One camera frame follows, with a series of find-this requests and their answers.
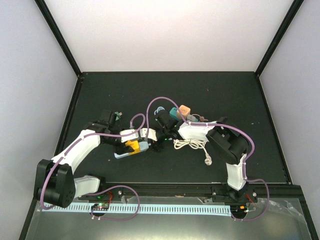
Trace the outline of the light blue power strip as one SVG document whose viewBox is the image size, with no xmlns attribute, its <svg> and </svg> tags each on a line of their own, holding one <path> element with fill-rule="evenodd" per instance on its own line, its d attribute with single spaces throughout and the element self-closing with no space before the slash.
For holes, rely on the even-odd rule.
<svg viewBox="0 0 320 240">
<path fill-rule="evenodd" d="M 117 153 L 114 153 L 114 157 L 116 159 L 121 159 L 121 158 L 125 158 L 125 157 L 128 157 L 130 155 L 133 155 L 134 152 L 126 152 L 126 153 L 122 153 L 122 154 L 117 154 Z"/>
</svg>

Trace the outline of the yellow cube socket adapter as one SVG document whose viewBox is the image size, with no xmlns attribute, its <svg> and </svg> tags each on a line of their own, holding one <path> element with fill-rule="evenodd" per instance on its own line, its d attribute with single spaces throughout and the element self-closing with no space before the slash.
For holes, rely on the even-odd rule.
<svg viewBox="0 0 320 240">
<path fill-rule="evenodd" d="M 128 140 L 125 143 L 125 146 L 131 146 L 134 149 L 134 154 L 137 154 L 140 152 L 138 140 Z"/>
</svg>

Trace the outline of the teal power strip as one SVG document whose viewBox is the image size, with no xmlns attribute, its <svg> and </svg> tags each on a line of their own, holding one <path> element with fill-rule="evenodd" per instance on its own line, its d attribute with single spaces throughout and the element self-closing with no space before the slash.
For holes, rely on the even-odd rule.
<svg viewBox="0 0 320 240">
<path fill-rule="evenodd" d="M 170 111 L 169 111 L 169 115 L 174 118 L 174 119 L 178 119 L 177 117 L 177 108 L 173 107 Z"/>
</svg>

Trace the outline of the peach dragon cube adapter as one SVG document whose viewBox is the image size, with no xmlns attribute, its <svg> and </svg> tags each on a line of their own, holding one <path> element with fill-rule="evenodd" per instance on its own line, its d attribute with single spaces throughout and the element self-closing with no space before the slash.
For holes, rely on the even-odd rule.
<svg viewBox="0 0 320 240">
<path fill-rule="evenodd" d="M 180 105 L 179 108 L 176 110 L 176 117 L 180 120 L 187 119 L 188 115 L 190 115 L 191 109 L 188 106 Z"/>
</svg>

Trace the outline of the white usb charger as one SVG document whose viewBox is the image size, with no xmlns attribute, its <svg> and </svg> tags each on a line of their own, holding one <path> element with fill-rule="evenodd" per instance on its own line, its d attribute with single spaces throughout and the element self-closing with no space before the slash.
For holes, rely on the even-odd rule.
<svg viewBox="0 0 320 240">
<path fill-rule="evenodd" d="M 191 122 L 198 122 L 198 119 L 192 114 L 188 114 L 186 119 Z"/>
</svg>

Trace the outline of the green cube plug adapter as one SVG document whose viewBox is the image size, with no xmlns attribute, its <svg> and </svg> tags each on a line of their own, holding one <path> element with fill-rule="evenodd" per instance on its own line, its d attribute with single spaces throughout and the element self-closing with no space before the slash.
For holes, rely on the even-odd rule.
<svg viewBox="0 0 320 240">
<path fill-rule="evenodd" d="M 118 111 L 114 112 L 114 114 L 116 115 L 116 118 L 115 118 L 116 121 L 119 121 L 123 115 L 122 112 L 118 112 Z"/>
</svg>

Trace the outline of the light blue plug adapter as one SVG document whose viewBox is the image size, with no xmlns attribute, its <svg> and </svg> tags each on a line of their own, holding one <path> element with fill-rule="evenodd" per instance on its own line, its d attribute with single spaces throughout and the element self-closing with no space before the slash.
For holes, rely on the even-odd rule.
<svg viewBox="0 0 320 240">
<path fill-rule="evenodd" d="M 145 152 L 149 149 L 149 143 L 147 141 L 140 141 L 138 145 L 140 152 Z"/>
</svg>

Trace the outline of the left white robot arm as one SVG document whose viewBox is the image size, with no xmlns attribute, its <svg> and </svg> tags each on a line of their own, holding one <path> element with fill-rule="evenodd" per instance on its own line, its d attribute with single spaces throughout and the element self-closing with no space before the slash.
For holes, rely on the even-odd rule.
<svg viewBox="0 0 320 240">
<path fill-rule="evenodd" d="M 75 198 L 84 195 L 92 195 L 97 200 L 107 195 L 108 188 L 101 183 L 101 177 L 85 175 L 76 178 L 74 173 L 87 155 L 102 144 L 128 149 L 123 139 L 139 132 L 133 128 L 122 132 L 116 118 L 114 112 L 104 112 L 102 119 L 87 123 L 65 150 L 50 160 L 42 159 L 38 163 L 34 197 L 44 209 L 54 206 L 66 208 Z"/>
</svg>

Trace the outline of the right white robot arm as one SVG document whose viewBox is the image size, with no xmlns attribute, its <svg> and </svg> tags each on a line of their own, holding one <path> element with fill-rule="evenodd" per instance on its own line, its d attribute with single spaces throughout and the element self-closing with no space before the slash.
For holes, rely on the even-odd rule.
<svg viewBox="0 0 320 240">
<path fill-rule="evenodd" d="M 255 146 L 246 133 L 230 125 L 227 117 L 212 122 L 184 122 L 182 118 L 173 116 L 163 109 L 154 115 L 154 119 L 160 126 L 155 131 L 155 142 L 173 140 L 176 150 L 185 146 L 194 150 L 202 149 L 205 153 L 204 163 L 210 166 L 213 160 L 206 149 L 206 145 L 209 144 L 217 153 L 218 159 L 226 164 L 227 197 L 232 202 L 238 202 L 246 195 L 246 161 L 255 150 Z"/>
</svg>

